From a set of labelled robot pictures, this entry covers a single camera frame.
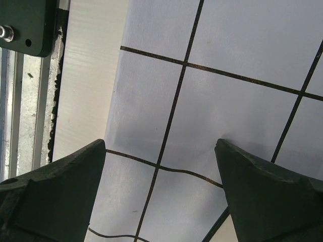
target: white paper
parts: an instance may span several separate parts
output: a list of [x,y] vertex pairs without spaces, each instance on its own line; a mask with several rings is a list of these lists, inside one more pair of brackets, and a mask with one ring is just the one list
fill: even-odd
[[[199,4],[130,3],[90,224],[118,242],[202,241],[227,206],[217,139],[270,161],[322,42],[321,1],[205,0],[188,56]],[[321,62],[276,160],[319,179]]]

